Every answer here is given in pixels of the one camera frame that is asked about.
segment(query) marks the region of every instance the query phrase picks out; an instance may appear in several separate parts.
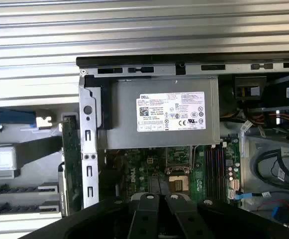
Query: ribbed metal side panel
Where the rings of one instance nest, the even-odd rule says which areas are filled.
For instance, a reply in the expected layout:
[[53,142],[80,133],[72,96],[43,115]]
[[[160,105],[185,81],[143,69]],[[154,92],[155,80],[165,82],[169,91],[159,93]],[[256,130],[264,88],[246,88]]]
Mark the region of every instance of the ribbed metal side panel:
[[289,0],[0,0],[0,106],[77,102],[77,56],[283,50]]

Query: metal panel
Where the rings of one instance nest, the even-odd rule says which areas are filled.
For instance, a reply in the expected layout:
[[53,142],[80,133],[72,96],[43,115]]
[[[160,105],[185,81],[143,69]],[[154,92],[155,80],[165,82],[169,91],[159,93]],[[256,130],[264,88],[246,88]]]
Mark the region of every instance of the metal panel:
[[[205,93],[206,129],[138,132],[136,99],[140,94],[194,92]],[[113,129],[107,130],[105,148],[166,147],[219,143],[217,78],[164,77],[152,80],[118,82],[112,85]]]
[[286,0],[0,0],[0,106],[78,102],[77,56],[280,50]]

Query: blue latch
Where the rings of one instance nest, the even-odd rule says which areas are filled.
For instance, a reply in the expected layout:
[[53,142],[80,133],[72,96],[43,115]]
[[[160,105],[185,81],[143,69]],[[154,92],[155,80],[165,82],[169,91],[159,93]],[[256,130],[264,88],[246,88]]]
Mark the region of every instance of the blue latch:
[[36,127],[36,113],[8,110],[0,107],[0,125],[2,123],[30,124],[31,127]]

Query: green circuit board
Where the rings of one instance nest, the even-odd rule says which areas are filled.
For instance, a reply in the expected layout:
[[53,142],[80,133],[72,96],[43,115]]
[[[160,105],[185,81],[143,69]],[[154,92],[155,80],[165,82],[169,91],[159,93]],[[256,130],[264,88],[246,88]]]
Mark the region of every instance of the green circuit board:
[[[126,197],[137,192],[163,194],[183,188],[195,202],[206,198],[231,202],[240,188],[240,154],[238,138],[224,138],[220,145],[181,146],[155,149],[127,149],[124,155]],[[166,174],[166,166],[192,167],[190,174],[172,172]],[[176,177],[187,177],[179,186]]]
[[240,153],[238,138],[226,137],[215,148],[199,146],[190,175],[190,196],[196,202],[216,198],[233,203],[240,190]]
[[190,147],[167,147],[166,154],[168,156],[168,164],[189,164]]
[[193,169],[190,174],[190,198],[195,202],[205,199],[204,158],[204,146],[198,146],[195,149]]

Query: power supply label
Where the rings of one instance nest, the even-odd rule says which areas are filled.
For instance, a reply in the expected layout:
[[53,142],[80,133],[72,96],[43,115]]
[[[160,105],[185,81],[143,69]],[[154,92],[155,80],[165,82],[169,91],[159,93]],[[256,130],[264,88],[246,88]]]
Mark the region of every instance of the power supply label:
[[138,132],[206,129],[204,92],[140,94],[136,110]]

